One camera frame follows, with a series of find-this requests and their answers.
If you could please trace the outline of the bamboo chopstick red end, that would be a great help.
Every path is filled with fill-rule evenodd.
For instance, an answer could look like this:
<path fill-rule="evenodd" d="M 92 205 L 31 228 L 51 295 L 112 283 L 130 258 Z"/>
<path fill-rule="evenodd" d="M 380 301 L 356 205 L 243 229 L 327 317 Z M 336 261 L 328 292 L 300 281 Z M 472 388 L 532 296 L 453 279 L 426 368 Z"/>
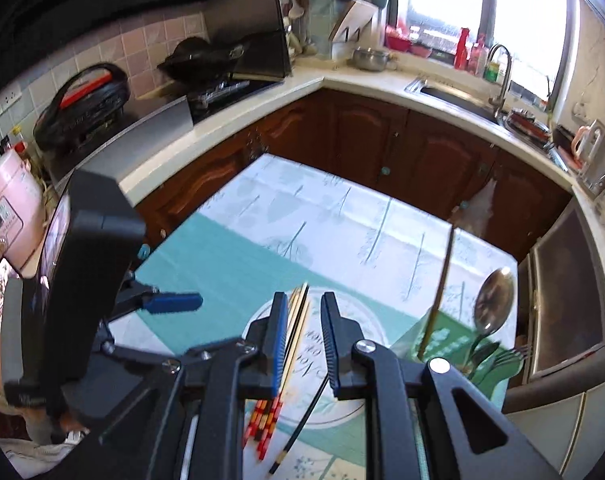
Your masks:
<path fill-rule="evenodd" d="M 284 366 L 278 394 L 271 401 L 257 401 L 247 423 L 244 443 L 255 441 L 258 460 L 266 456 L 283 406 L 285 390 L 293 374 L 310 311 L 309 284 L 295 288 L 288 300 Z"/>
<path fill-rule="evenodd" d="M 308 312 L 310 308 L 310 300 L 308 298 L 309 287 L 302 286 L 290 297 L 289 307 L 292 309 L 293 321 L 288 328 L 288 335 L 285 348 L 285 362 L 282 373 L 282 380 L 278 395 L 271 403 L 271 408 L 267 414 L 266 420 L 260 424 L 260 439 L 257 445 L 257 457 L 260 462 L 267 455 L 269 443 L 275 432 L 276 424 L 278 423 L 278 415 L 282 409 L 285 390 L 289 381 L 290 374 L 293 372 L 296 354 L 303 336 L 304 329 L 307 323 Z"/>

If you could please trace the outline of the steel pot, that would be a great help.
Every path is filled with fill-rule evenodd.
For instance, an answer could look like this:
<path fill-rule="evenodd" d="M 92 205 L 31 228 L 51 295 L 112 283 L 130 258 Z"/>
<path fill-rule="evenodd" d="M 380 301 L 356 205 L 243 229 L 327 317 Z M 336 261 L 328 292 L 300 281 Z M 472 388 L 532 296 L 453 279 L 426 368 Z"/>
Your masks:
<path fill-rule="evenodd" d="M 350 58 L 351 64 L 358 70 L 380 73 L 384 70 L 398 70 L 395 58 L 384 50 L 357 47 Z"/>

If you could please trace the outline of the black chopstick gold band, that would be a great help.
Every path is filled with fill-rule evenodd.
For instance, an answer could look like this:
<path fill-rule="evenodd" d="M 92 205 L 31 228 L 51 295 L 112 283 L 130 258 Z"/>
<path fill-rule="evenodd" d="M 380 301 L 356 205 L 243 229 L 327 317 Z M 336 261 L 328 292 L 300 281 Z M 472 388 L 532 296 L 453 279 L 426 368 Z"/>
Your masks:
<path fill-rule="evenodd" d="M 278 468 L 281 467 L 284 460 L 286 459 L 287 454 L 293 448 L 298 437 L 305 429 L 305 426 L 307 425 L 309 418 L 311 417 L 313 411 L 315 410 L 317 404 L 319 403 L 321 396 L 323 394 L 323 391 L 324 391 L 325 387 L 327 386 L 327 384 L 329 383 L 329 381 L 330 381 L 329 375 L 325 375 L 321 384 L 319 385 L 319 388 L 317 389 L 315 395 L 311 399 L 311 401 L 308 405 L 308 408 L 306 408 L 306 411 L 304 412 L 304 414 L 302 414 L 300 421 L 298 422 L 297 426 L 295 427 L 295 429 L 293 431 L 293 434 L 290 435 L 290 437 L 288 438 L 287 442 L 284 445 L 283 450 L 280 453 L 278 453 L 278 457 L 275 459 L 275 461 L 271 465 L 271 467 L 268 471 L 268 474 L 270 474 L 270 476 L 273 476 L 278 471 Z"/>

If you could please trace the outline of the steel fork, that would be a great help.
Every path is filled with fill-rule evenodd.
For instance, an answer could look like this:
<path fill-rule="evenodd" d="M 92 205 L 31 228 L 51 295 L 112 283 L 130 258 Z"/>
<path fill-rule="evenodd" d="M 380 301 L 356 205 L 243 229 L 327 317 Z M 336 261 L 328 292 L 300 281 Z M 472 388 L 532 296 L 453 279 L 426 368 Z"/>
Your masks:
<path fill-rule="evenodd" d="M 488 378 L 496 378 L 498 382 L 501 382 L 505 378 L 519 374 L 532 353 L 533 350 L 528 346 L 497 350 L 487 359 L 487 365 L 481 363 L 467 375 L 467 378 L 478 384 Z"/>

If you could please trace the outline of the kitchen faucet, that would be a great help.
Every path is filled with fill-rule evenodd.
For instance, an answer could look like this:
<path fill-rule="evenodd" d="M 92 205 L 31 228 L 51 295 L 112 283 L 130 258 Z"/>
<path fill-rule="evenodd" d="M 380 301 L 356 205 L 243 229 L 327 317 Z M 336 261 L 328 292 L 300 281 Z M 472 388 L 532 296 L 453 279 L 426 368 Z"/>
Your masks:
<path fill-rule="evenodd" d="M 498 56 L 500 54 L 503 54 L 507 59 L 507 65 L 505 65 L 503 72 L 500 72 L 500 63 L 498 62 Z M 493 109 L 493 116 L 495 117 L 500 115 L 505 101 L 507 100 L 507 94 L 511 84 L 512 66 L 513 56 L 509 49 L 503 44 L 494 44 L 489 49 L 485 75 L 490 82 L 497 82 L 500 84 L 499 92 L 495 96 L 490 96 L 488 100 L 488 103 Z"/>

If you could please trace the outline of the red bottle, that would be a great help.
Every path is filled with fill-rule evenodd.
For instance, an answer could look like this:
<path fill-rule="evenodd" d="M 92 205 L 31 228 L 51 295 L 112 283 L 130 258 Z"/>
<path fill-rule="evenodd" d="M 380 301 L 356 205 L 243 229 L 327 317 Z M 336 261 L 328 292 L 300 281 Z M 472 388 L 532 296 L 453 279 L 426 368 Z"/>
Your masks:
<path fill-rule="evenodd" d="M 455 59 L 453 60 L 453 67 L 456 70 L 467 69 L 467 39 L 470 36 L 470 29 L 463 27 L 457 43 L 457 50 L 455 50 Z"/>

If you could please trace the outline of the brown wooden chopstick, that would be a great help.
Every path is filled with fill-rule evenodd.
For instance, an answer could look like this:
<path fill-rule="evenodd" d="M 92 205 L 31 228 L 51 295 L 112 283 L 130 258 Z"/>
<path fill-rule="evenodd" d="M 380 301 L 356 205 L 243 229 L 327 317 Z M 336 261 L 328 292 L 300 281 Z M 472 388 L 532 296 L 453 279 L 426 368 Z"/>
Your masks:
<path fill-rule="evenodd" d="M 454 242 L 455 242 L 455 225 L 452 224 L 450 226 L 450 230 L 449 230 L 449 234 L 448 234 L 448 244 L 447 244 L 447 248 L 446 248 L 446 255 L 445 255 L 443 268 L 441 269 L 441 272 L 440 272 L 438 286 L 436 289 L 436 295 L 435 295 L 431 310 L 429 310 L 429 317 L 427 318 L 427 321 L 424 326 L 424 334 L 423 334 L 422 340 L 419 344 L 419 348 L 417 348 L 417 359 L 419 361 L 423 360 L 424 354 L 426 351 L 426 347 L 429 344 L 429 341 L 431 340 L 431 337 L 432 337 L 432 333 L 434 330 L 434 324 L 435 324 L 437 314 L 439 311 L 439 307 L 441 304 L 441 299 L 443 299 L 443 295 L 444 295 L 444 290 L 445 290 L 447 277 L 448 277 L 448 273 L 449 273 L 449 266 L 450 266 Z"/>

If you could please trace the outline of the black wok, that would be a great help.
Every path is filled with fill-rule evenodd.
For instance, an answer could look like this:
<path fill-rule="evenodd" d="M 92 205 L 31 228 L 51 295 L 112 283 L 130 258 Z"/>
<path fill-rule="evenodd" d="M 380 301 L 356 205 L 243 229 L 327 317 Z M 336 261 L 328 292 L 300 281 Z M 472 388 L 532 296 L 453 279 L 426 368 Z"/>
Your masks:
<path fill-rule="evenodd" d="M 234 72 L 246 48 L 246 44 L 213 46 L 203 38 L 188 37 L 157 68 L 180 84 L 211 86 Z"/>

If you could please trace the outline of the leaf patterned teal tablecloth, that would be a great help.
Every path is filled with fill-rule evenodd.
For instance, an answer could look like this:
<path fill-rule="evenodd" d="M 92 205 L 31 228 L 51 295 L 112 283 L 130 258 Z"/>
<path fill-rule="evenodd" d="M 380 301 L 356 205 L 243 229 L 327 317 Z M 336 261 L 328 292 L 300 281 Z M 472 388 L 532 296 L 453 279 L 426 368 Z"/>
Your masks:
<path fill-rule="evenodd" d="M 198 292 L 188 313 L 130 314 L 118 344 L 180 354 L 242 335 L 276 292 L 309 284 L 312 304 L 334 292 L 365 337 L 395 344 L 434 302 L 450 226 L 399 200 L 325 172 L 264 155 L 233 178 L 150 254 L 136 276 L 164 292 Z M 485 278 L 516 260 L 455 230 L 440 308 L 473 321 Z"/>

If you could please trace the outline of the steel spoon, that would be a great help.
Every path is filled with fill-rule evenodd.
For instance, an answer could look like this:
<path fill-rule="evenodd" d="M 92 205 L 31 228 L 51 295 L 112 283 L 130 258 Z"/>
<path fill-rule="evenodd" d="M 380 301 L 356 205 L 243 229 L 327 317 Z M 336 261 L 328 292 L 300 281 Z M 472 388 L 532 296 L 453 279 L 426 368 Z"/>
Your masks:
<path fill-rule="evenodd" d="M 487 276 L 475 300 L 473 315 L 476 337 L 467 350 L 463 367 L 467 367 L 472 361 L 478 344 L 507 322 L 515 293 L 515 277 L 508 266 L 502 266 Z"/>

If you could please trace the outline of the pink rice cooker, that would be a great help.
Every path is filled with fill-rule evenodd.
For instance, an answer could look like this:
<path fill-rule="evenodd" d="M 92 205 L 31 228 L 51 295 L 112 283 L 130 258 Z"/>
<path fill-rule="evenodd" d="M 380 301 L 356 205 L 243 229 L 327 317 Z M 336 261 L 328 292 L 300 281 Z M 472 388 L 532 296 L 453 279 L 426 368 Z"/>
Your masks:
<path fill-rule="evenodd" d="M 44 233 L 42 185 L 14 151 L 0 157 L 0 260 L 19 270 L 39 246 Z"/>

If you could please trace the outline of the white electric kettle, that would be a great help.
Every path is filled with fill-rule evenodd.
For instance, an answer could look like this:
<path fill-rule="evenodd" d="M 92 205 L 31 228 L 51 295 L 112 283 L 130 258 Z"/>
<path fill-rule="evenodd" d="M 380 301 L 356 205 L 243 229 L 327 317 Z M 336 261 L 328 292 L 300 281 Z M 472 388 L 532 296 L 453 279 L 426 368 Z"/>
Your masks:
<path fill-rule="evenodd" d="M 582 126 L 572 140 L 572 154 L 579 167 L 578 174 L 584 179 L 592 179 L 598 168 L 605 148 L 605 125 L 598 119 L 589 126 Z"/>

